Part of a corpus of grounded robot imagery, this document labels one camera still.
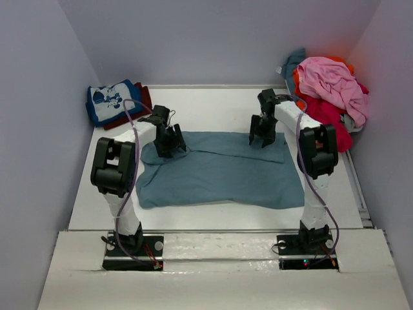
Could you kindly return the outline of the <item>teal t shirt in pile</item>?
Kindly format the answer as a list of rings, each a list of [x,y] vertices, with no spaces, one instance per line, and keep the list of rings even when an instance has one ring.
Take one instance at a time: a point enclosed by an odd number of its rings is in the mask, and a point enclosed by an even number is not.
[[[293,51],[285,60],[281,67],[281,76],[286,81],[288,91],[291,94],[294,94],[294,89],[296,87],[294,78],[293,78],[293,71],[297,68],[297,66],[304,61],[306,58],[306,49],[299,48]]]

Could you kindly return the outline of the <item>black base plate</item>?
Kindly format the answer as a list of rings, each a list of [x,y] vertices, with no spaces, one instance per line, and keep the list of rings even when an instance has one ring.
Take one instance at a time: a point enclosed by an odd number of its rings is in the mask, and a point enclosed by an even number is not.
[[[308,248],[299,244],[297,234],[277,236],[271,250],[278,257],[282,271],[339,270],[336,251],[332,251],[334,241],[331,236],[326,241],[316,242]]]
[[[164,236],[158,234],[144,234],[143,244],[140,249],[124,248],[133,256],[129,257],[116,244],[113,232],[102,236],[105,243],[105,253],[102,268],[106,271],[141,271],[160,272],[163,271],[163,249]]]

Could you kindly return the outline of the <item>magenta t shirt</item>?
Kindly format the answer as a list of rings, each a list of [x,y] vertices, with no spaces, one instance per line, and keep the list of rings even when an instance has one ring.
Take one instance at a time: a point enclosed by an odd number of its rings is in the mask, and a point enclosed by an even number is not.
[[[362,91],[368,95],[368,89],[358,83]],[[333,125],[336,130],[337,149],[339,152],[345,152],[352,146],[352,137],[344,125],[340,122],[341,115],[347,114],[345,110],[340,110],[331,103],[323,100],[312,98],[308,95],[302,96],[307,102],[307,114],[322,124]]]

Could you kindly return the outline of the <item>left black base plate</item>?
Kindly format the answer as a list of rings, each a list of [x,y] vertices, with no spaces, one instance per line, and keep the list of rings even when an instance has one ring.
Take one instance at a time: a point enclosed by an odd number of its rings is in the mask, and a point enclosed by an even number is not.
[[[133,256],[129,257],[116,244],[113,232],[102,236],[105,243],[105,253],[102,268],[106,271],[141,271],[160,272],[163,271],[163,249],[164,236],[158,234],[144,234],[143,244],[140,249],[124,248]]]

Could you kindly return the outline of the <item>folded blue mickey t shirt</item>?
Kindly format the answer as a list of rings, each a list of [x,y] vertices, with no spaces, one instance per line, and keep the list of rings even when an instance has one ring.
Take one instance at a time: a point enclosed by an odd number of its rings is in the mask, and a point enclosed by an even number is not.
[[[125,99],[126,108],[130,114],[143,110],[139,103],[142,102],[140,90],[129,80],[125,79],[112,86],[88,87],[87,88],[86,111],[95,127],[102,127],[112,121],[126,116],[123,108]]]

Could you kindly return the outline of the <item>pink t shirt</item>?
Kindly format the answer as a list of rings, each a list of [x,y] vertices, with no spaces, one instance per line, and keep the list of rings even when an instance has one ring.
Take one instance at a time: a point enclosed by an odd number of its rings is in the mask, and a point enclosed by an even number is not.
[[[297,66],[299,90],[345,110],[362,127],[368,118],[368,96],[345,63],[327,57],[308,57]]]

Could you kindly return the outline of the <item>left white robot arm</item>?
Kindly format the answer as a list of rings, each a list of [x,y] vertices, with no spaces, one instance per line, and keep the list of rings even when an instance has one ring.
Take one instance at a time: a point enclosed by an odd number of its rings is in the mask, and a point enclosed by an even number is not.
[[[186,151],[180,126],[170,125],[170,109],[156,105],[141,120],[155,128],[154,146],[160,158],[171,158],[175,150]],[[141,222],[135,214],[130,197],[135,187],[139,163],[139,136],[135,125],[126,141],[101,138],[96,145],[90,181],[97,187],[114,217],[114,241],[105,242],[133,257],[144,244]]]

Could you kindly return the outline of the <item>grey white t shirt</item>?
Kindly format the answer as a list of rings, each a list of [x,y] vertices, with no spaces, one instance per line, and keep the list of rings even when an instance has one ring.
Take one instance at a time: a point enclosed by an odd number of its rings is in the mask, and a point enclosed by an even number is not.
[[[360,132],[363,129],[363,126],[357,127],[355,121],[348,114],[342,114],[340,122],[349,133]]]

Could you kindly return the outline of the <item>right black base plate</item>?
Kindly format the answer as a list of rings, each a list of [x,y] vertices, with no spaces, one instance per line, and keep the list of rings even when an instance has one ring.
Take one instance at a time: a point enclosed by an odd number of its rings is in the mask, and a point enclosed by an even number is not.
[[[339,270],[336,251],[332,251],[334,241],[331,236],[326,241],[316,242],[308,248],[299,244],[297,234],[277,236],[271,250],[278,257],[282,271]]]

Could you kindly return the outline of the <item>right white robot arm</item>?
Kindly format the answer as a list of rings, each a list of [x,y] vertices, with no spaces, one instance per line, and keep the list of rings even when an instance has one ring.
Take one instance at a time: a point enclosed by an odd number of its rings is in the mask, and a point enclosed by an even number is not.
[[[262,146],[276,140],[276,124],[282,122],[296,135],[297,164],[305,178],[305,205],[297,234],[277,238],[280,255],[315,255],[329,243],[336,244],[327,220],[328,183],[338,163],[336,130],[311,118],[296,104],[297,97],[262,90],[258,96],[261,113],[251,117],[249,141],[262,140]]]

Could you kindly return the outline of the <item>grey-blue t shirt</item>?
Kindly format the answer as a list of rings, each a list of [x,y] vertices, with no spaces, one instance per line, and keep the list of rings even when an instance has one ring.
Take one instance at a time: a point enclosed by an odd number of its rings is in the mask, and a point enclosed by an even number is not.
[[[273,144],[248,144],[238,132],[184,132],[187,150],[161,158],[143,147],[143,173],[136,182],[139,204],[154,207],[235,202],[270,209],[304,205],[304,190],[282,132]]]

